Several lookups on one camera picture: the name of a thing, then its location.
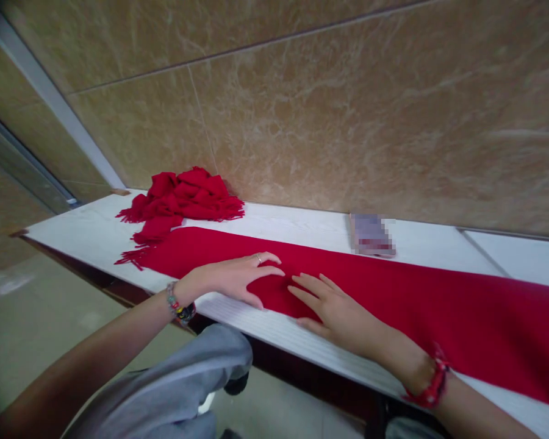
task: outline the knee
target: knee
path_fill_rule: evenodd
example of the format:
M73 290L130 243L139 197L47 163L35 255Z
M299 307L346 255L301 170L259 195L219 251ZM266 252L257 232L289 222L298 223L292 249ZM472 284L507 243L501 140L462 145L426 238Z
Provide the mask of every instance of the knee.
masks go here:
M220 346L229 351L242 351L248 356L250 362L252 361L252 347L239 330L221 323L214 323L205 328L200 335L218 341Z

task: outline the forearm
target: forearm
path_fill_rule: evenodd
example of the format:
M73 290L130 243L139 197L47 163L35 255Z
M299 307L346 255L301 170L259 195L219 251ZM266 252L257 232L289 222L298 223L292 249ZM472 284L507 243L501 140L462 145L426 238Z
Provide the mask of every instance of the forearm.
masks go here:
M391 341L381 365L413 394L421 393L433 377L433 359L401 332L395 332ZM456 439L537 438L453 373L448 373L445 393L433 414Z
M166 293L160 293L86 338L51 365L0 415L0 437L59 437L85 402L125 368L172 318Z

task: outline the hand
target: hand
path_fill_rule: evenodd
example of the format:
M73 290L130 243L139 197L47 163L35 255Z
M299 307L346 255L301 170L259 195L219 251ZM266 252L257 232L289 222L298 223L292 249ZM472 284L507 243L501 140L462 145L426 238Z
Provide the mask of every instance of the hand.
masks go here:
M289 291L311 308L323 324L310 318L297 323L317 335L357 355L379 361L396 330L366 311L333 281L320 274L319 279L301 273L293 281L312 294L289 286Z
M197 267L177 282L175 296L183 306L187 306L198 297L210 291L217 291L262 310L264 309L262 301L258 296L250 293L246 287L260 277L271 274L285 275L283 270L275 266L259 267L260 261L267 260L281 263L281 260L272 253L263 252Z
M300 326L379 363L415 394L429 385L434 362L409 337L374 317L322 274L317 279L301 273L293 276L293 280L313 294L292 285L289 291L323 322L300 318L297 321Z

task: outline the red scarf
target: red scarf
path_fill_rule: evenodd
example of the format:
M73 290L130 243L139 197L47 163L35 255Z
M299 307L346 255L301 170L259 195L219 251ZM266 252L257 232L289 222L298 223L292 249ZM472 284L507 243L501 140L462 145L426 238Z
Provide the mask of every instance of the red scarf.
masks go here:
M266 309L318 320L287 286L293 274L323 273L430 354L437 343L456 371L549 404L549 287L544 285L198 227L172 231L141 263L180 279L197 266L261 251L280 257L286 275L248 285Z
M228 193L220 176L212 177L198 166L178 176L162 172L152 181L146 195L136 196L132 206L116 215L123 223L146 221L142 230L132 236L137 250L122 253L116 264L132 262L142 270L140 259L163 242L173 227L180 226L183 218L223 221L244 216L244 202Z

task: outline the red string bracelet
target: red string bracelet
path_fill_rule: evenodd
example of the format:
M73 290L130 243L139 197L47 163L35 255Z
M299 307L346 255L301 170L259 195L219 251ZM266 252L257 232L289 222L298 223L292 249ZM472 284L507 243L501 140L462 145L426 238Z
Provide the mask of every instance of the red string bracelet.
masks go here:
M417 404L419 407L423 407L424 409L433 409L437 407L439 401L441 400L441 396L445 391L447 372L450 370L450 364L442 358L438 349L435 356L435 374L431 379L431 383L418 395L413 395L409 389L405 388L407 391L407 396L403 396L404 400Z

